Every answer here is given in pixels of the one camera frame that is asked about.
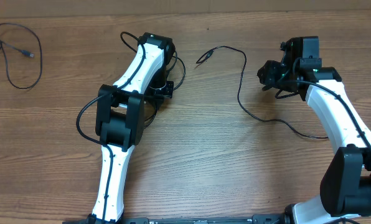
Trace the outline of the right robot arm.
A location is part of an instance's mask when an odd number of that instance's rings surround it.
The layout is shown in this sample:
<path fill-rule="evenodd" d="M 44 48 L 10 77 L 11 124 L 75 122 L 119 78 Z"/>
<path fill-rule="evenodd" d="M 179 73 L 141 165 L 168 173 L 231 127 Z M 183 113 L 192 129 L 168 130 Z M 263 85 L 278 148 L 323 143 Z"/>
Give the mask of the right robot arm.
<path fill-rule="evenodd" d="M 342 78 L 323 67 L 319 39 L 294 37 L 281 43 L 281 61 L 267 61 L 257 76 L 264 90 L 299 95 L 316 113 L 334 151 L 319 195 L 289 205 L 283 223 L 354 223 L 371 216 L 371 130 L 347 97 Z"/>

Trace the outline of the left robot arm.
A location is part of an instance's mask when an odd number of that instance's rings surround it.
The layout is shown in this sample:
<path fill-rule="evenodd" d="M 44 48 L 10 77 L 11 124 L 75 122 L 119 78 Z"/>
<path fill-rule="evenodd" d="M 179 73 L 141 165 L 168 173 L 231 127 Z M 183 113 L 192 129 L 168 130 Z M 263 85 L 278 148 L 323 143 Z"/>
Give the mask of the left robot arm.
<path fill-rule="evenodd" d="M 144 106 L 155 110 L 172 98 L 176 85 L 167 78 L 176 47 L 169 37 L 144 33 L 136 39 L 136 55 L 113 85 L 102 85 L 96 104 L 95 140 L 101 146 L 102 167 L 98 196 L 85 223 L 120 223 L 124 214 L 124 187 L 131 154 L 145 129 Z"/>

